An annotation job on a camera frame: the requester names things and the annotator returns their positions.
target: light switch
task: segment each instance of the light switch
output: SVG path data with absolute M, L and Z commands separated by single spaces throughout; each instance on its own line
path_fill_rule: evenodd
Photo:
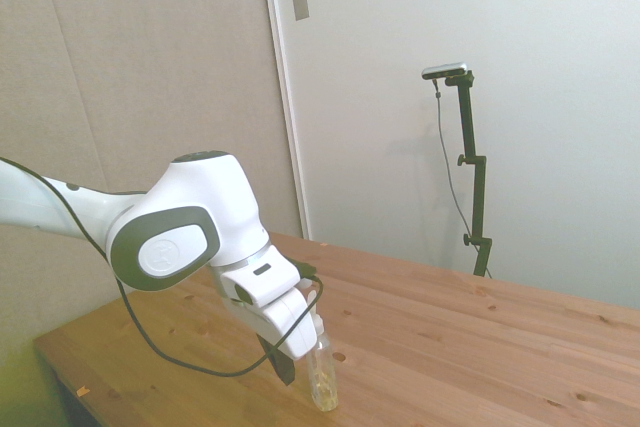
M 293 0 L 293 11 L 296 15 L 296 20 L 309 17 L 309 4 L 307 0 Z

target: clear plastic bottle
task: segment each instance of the clear plastic bottle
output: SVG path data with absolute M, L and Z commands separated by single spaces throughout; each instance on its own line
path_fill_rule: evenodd
M 311 303 L 315 296 L 315 291 L 312 291 L 309 294 L 308 302 Z M 324 331 L 322 318 L 315 310 L 314 306 L 311 310 L 311 317 L 313 319 L 313 325 L 316 328 L 318 342 L 307 354 L 311 397 L 320 410 L 328 412 L 338 407 L 338 384 L 336 382 L 336 370 L 331 341 Z

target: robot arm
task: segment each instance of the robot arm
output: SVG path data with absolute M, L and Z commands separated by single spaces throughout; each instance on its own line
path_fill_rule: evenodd
M 271 244 L 235 157 L 175 159 L 146 194 L 106 194 L 46 179 L 67 200 L 115 275 L 138 290 L 169 288 L 208 265 L 226 308 L 271 344 L 305 311 L 298 269 Z M 51 190 L 0 162 L 0 223 L 84 238 Z M 309 314 L 280 345 L 293 360 L 317 337 Z

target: wood grain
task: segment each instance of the wood grain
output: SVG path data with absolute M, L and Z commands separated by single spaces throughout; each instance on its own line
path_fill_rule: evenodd
M 273 234 L 318 268 L 340 405 L 322 413 L 307 369 L 285 387 L 264 364 L 240 378 L 170 364 L 122 301 L 36 340 L 106 426 L 640 425 L 640 311 Z M 132 304 L 169 355 L 217 370 L 260 357 L 202 269 Z

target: robot logo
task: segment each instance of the robot logo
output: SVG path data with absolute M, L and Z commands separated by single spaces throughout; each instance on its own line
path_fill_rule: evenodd
M 178 246 L 167 239 L 157 240 L 145 247 L 145 263 L 156 272 L 172 270 L 180 258 L 180 249 L 178 249 Z

